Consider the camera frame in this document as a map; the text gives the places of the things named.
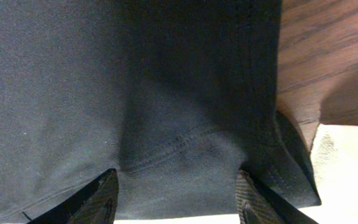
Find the black leggings with red waistband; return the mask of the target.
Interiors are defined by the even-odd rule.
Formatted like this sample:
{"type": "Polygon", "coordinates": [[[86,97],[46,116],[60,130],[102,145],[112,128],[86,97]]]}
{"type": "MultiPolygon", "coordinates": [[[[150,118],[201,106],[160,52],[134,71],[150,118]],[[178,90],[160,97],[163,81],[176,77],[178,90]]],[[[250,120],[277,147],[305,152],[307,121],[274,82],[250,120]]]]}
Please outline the black leggings with red waistband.
{"type": "Polygon", "coordinates": [[[113,214],[236,213],[244,170],[321,203],[278,111],[282,4],[0,1],[0,223],[63,223],[117,171],[113,214]]]}

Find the white fern print cloth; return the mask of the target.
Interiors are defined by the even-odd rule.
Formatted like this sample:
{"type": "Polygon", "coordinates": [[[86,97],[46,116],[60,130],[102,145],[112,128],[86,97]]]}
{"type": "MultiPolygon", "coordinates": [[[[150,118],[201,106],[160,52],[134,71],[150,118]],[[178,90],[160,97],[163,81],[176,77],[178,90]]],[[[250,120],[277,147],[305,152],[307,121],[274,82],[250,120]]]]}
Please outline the white fern print cloth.
{"type": "Polygon", "coordinates": [[[317,223],[358,223],[358,126],[321,126],[311,153],[218,128],[127,139],[119,153],[119,223],[240,223],[237,172],[317,223]]]}

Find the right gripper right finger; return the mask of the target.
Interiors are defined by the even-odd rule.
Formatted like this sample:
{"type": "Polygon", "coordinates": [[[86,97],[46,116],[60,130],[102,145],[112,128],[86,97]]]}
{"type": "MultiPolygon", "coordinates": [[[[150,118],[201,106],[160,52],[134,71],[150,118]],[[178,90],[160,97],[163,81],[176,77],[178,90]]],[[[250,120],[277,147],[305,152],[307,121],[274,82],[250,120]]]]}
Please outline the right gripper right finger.
{"type": "Polygon", "coordinates": [[[241,224],[318,224],[244,170],[237,172],[235,195],[241,224]]]}

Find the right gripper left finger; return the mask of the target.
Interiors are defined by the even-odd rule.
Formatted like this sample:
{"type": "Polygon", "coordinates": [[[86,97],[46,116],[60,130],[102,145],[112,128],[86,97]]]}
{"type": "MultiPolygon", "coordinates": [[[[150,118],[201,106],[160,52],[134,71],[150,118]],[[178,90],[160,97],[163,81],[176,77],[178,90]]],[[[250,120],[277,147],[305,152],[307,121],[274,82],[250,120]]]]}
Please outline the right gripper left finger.
{"type": "Polygon", "coordinates": [[[29,224],[113,224],[118,193],[117,170],[108,169],[29,224]]]}

